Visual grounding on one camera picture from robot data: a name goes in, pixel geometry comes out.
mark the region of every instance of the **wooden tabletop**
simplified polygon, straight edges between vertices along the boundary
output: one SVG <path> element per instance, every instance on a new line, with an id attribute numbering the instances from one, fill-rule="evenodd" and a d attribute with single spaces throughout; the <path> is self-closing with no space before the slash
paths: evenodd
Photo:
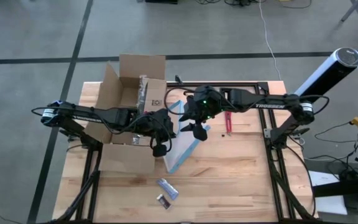
<path id="1" fill-rule="evenodd" d="M 96 82 L 84 83 L 80 105 L 93 106 L 96 103 L 99 85 Z M 271 81 L 268 85 L 271 94 L 286 93 L 281 81 Z M 169 103 L 177 100 L 185 101 L 181 90 L 173 90 L 167 98 Z M 277 126 L 289 115 L 287 111 L 276 110 Z M 155 171 L 150 175 L 102 172 L 93 221 L 277 221 L 257 110 L 232 114 L 232 136 L 222 137 L 226 132 L 223 113 L 207 123 L 211 125 L 208 140 L 201 142 L 174 174 L 167 173 L 162 159 L 156 160 Z M 294 142 L 288 141 L 288 145 L 302 157 L 300 148 Z M 291 190 L 311 213 L 313 200 L 305 168 L 291 151 L 284 150 L 283 155 Z M 68 152 L 53 218 L 59 217 L 80 191 L 85 159 L 84 149 L 76 148 Z M 165 210 L 156 200 L 159 194 L 164 194 L 156 183 L 161 177 L 179 191 L 175 201 L 169 199 L 173 205 L 169 210 Z M 285 197 L 282 192 L 281 195 L 285 216 L 288 217 Z"/>

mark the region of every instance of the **concrete floor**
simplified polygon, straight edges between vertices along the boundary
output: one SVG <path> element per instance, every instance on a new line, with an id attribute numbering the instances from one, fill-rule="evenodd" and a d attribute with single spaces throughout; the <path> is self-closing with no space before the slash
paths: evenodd
<path id="1" fill-rule="evenodd" d="M 71 57 L 87 0 L 0 1 L 0 59 Z M 146 4 L 135 0 L 94 0 L 79 57 L 136 54 L 267 53 L 257 4 L 231 7 Z M 295 0 L 294 4 L 306 4 Z M 307 9 L 285 9 L 279 2 L 262 4 L 274 52 L 330 52 L 338 47 L 358 50 L 358 15 L 339 25 L 350 1 L 313 0 Z M 278 58 L 288 92 L 297 87 L 325 57 Z M 77 63 L 67 101 L 77 103 L 82 83 L 100 81 L 104 63 Z M 50 129 L 30 109 L 59 98 L 69 63 L 0 65 L 0 215 L 25 223 L 44 159 Z M 271 58 L 169 60 L 167 79 L 278 80 Z M 330 144 L 314 133 L 358 115 L 358 70 L 327 96 L 331 104 L 317 116 L 305 135 L 305 157 L 344 156 L 352 144 Z M 355 127 L 338 129 L 332 139 L 354 139 Z M 66 139 L 58 137 L 38 222 L 52 216 L 65 160 Z M 331 221 L 358 217 L 322 215 Z"/>

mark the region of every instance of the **cardboard box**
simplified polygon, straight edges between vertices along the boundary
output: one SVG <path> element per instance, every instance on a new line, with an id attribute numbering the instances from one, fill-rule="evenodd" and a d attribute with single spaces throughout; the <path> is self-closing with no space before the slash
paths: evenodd
<path id="1" fill-rule="evenodd" d="M 167 90 L 165 56 L 120 55 L 119 61 L 119 76 L 109 63 L 106 65 L 95 108 L 136 108 L 141 75 L 147 76 L 143 80 L 146 84 L 144 110 L 157 111 L 163 108 L 163 97 Z M 99 123 L 88 123 L 85 133 L 104 144 L 101 171 L 153 172 L 155 158 L 149 142 L 141 141 L 147 144 L 133 145 L 134 134 L 113 135 Z"/>

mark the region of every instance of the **box flap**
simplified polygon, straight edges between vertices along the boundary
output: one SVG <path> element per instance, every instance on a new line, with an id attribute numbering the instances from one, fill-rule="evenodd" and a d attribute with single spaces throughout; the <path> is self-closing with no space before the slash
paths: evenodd
<path id="1" fill-rule="evenodd" d="M 138 92 L 139 90 L 137 88 L 125 87 L 122 91 L 122 97 L 119 106 L 122 108 L 136 108 Z"/>
<path id="2" fill-rule="evenodd" d="M 128 55 L 119 56 L 120 77 L 139 78 L 147 75 L 148 78 L 165 80 L 165 56 Z"/>
<path id="3" fill-rule="evenodd" d="M 152 154 L 151 148 L 145 146 L 105 144 L 100 170 L 149 174 L 154 171 Z"/>
<path id="4" fill-rule="evenodd" d="M 144 111 L 158 111 L 164 108 L 164 96 L 167 92 L 165 80 L 147 78 L 146 99 Z"/>
<path id="5" fill-rule="evenodd" d="M 111 142 L 114 144 L 127 144 L 131 145 L 134 141 L 134 133 L 122 133 L 122 134 L 113 134 L 111 136 Z"/>
<path id="6" fill-rule="evenodd" d="M 121 102 L 122 90 L 119 77 L 112 66 L 107 63 L 95 108 L 106 110 L 118 107 Z M 85 133 L 103 143 L 109 143 L 111 140 L 111 133 L 104 124 L 89 122 L 85 128 Z"/>

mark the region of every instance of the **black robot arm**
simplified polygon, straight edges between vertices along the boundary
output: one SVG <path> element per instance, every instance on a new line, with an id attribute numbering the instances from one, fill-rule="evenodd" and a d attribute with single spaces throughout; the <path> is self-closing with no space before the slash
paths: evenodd
<path id="1" fill-rule="evenodd" d="M 307 97 L 298 95 L 257 95 L 237 88 L 221 88 L 216 91 L 211 86 L 199 86 L 187 96 L 185 113 L 180 121 L 192 119 L 194 124 L 181 129 L 193 131 L 194 137 L 206 140 L 206 131 L 201 123 L 214 118 L 222 111 L 243 113 L 252 108 L 288 110 L 295 118 L 297 125 L 306 125 L 314 121 L 313 108 Z"/>
<path id="2" fill-rule="evenodd" d="M 44 110 L 43 114 L 35 113 L 35 110 Z M 55 101 L 47 107 L 36 108 L 33 113 L 41 115 L 41 122 L 49 127 L 59 127 L 67 136 L 79 138 L 92 138 L 83 132 L 83 128 L 73 119 L 103 123 L 113 134 L 124 132 L 136 133 L 151 137 L 150 147 L 155 157 L 164 156 L 172 148 L 171 138 L 176 135 L 173 132 L 173 123 L 166 109 L 140 114 L 135 108 L 110 108 L 101 110 L 93 107 L 78 106 L 66 101 Z M 170 141 L 167 150 L 163 142 Z"/>

